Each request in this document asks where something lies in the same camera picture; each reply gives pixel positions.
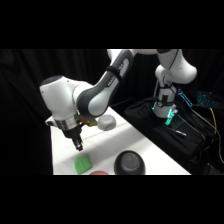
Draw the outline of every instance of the green block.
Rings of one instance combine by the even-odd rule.
[[[78,175],[82,175],[93,168],[89,155],[83,155],[75,160],[75,169]]]

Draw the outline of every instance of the cable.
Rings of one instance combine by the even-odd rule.
[[[154,91],[153,97],[156,97],[156,95],[157,95],[158,86],[159,86],[159,80],[157,79],[156,87],[155,87],[155,91]]]
[[[121,105],[121,104],[123,104],[123,103],[128,102],[129,100],[136,100],[136,99],[135,99],[135,98],[129,98],[129,99],[127,99],[127,100],[123,101],[123,102],[120,102],[120,103],[117,103],[117,104],[111,105],[110,107],[116,107],[116,106],[119,106],[119,105]]]
[[[210,110],[211,110],[211,112],[212,112],[212,116],[213,116],[213,119],[214,119],[214,124],[215,124],[215,135],[216,135],[216,133],[217,133],[217,123],[216,123],[216,119],[215,119],[215,114],[214,114],[214,111],[213,111],[213,109],[212,108],[210,108]],[[212,139],[212,142],[211,142],[211,144],[205,149],[205,151],[206,150],[208,150],[210,147],[211,147],[211,145],[213,144],[213,142],[214,142],[214,139]]]
[[[205,121],[206,123],[208,123],[212,128],[214,128],[217,132],[217,134],[219,135],[219,157],[220,157],[220,160],[222,161],[222,163],[224,164],[224,161],[223,161],[223,158],[222,158],[222,138],[221,138],[221,135],[219,133],[219,131],[217,130],[217,127],[215,128],[212,124],[210,124],[205,118],[203,118],[200,114],[198,114],[196,111],[194,111],[193,109],[190,108],[190,110],[195,113],[198,117],[200,117],[203,121]]]
[[[197,129],[195,129],[193,126],[191,126],[185,119],[183,119],[179,114],[177,115],[181,120],[183,120],[188,126],[190,126],[192,129],[194,129],[197,133],[199,133],[202,138],[204,139],[205,142],[205,136],[203,134],[201,134]]]

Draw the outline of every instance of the white table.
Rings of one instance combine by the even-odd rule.
[[[105,114],[116,118],[117,127],[103,132],[97,127],[84,126],[82,152],[75,149],[72,140],[65,138],[62,131],[51,128],[54,175],[77,175],[75,160],[83,154],[88,154],[93,163],[93,168],[84,175],[94,171],[114,175],[114,162],[126,150],[135,151],[143,158],[147,175],[190,175],[111,108]]]

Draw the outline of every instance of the black background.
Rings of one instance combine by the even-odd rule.
[[[198,69],[200,90],[224,96],[224,49],[183,49]],[[110,60],[106,49],[1,49],[1,173],[52,174],[51,116],[39,84],[56,75],[96,84]],[[151,97],[156,84],[157,56],[137,55],[114,103]]]

